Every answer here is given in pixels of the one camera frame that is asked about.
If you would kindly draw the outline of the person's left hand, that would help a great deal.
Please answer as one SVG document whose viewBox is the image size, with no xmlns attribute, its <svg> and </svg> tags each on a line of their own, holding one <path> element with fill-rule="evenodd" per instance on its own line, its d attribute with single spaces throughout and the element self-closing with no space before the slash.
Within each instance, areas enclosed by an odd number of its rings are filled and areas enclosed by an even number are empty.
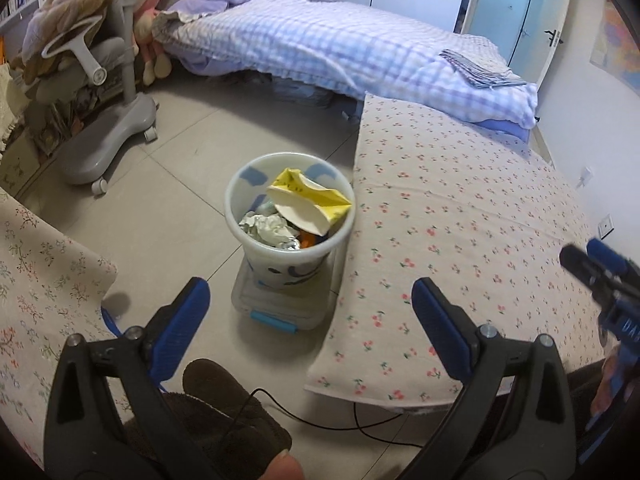
<svg viewBox="0 0 640 480">
<path fill-rule="evenodd" d="M 305 474 L 299 461 L 288 450 L 283 450 L 271 461 L 259 480 L 305 480 Z"/>
</svg>

